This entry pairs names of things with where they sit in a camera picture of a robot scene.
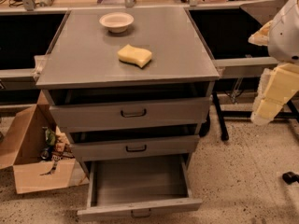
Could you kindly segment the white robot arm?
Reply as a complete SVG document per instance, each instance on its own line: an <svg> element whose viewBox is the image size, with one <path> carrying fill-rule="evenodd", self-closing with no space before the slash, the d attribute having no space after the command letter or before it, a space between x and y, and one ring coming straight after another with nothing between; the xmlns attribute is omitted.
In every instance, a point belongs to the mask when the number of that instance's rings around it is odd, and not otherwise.
<svg viewBox="0 0 299 224"><path fill-rule="evenodd" d="M267 46L269 55L278 60L274 69L263 70L252 106L251 121L265 125L299 92L299 0L288 0L249 42Z"/></svg>

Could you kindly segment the yellow foam-padded gripper finger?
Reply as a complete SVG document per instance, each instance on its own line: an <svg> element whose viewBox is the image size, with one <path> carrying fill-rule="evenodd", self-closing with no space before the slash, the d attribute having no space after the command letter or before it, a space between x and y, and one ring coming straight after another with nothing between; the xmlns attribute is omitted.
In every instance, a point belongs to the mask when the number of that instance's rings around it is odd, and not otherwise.
<svg viewBox="0 0 299 224"><path fill-rule="evenodd" d="M282 63L274 69L265 68L252 106L251 121L256 125L268 124L297 92L299 92L298 65Z"/></svg>

